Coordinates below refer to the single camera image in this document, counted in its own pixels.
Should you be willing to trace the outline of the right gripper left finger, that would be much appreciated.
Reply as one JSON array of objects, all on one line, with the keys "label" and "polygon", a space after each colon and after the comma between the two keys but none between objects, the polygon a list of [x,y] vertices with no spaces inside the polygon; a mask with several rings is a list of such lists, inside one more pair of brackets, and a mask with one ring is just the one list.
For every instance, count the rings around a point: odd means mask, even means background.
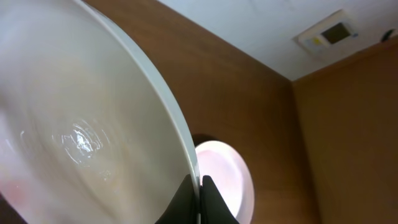
[{"label": "right gripper left finger", "polygon": [[190,175],[186,175],[165,212],[155,224],[196,224],[196,198]]}]

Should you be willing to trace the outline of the white plate with red squiggle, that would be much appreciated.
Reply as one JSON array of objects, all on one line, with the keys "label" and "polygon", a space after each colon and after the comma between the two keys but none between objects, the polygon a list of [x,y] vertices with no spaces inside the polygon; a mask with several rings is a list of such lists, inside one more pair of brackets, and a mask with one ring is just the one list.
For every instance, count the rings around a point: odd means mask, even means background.
[{"label": "white plate with red squiggle", "polygon": [[254,184],[241,155],[221,141],[205,141],[195,148],[200,177],[209,175],[231,214],[240,224],[250,224],[254,214]]}]

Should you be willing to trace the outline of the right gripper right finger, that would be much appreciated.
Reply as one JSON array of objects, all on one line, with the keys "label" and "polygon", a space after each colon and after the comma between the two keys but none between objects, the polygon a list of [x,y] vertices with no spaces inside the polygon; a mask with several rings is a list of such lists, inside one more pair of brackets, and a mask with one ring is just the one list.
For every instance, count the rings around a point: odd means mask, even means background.
[{"label": "right gripper right finger", "polygon": [[209,175],[202,178],[200,214],[202,224],[239,224]]}]

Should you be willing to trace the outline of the white plate with faint stains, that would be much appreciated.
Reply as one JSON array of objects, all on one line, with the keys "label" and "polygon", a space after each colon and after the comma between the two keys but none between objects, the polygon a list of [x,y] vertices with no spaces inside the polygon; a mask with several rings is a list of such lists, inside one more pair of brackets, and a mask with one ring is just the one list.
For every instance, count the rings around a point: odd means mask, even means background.
[{"label": "white plate with faint stains", "polygon": [[198,162],[162,75],[83,1],[1,2],[1,193],[27,223],[155,223]]}]

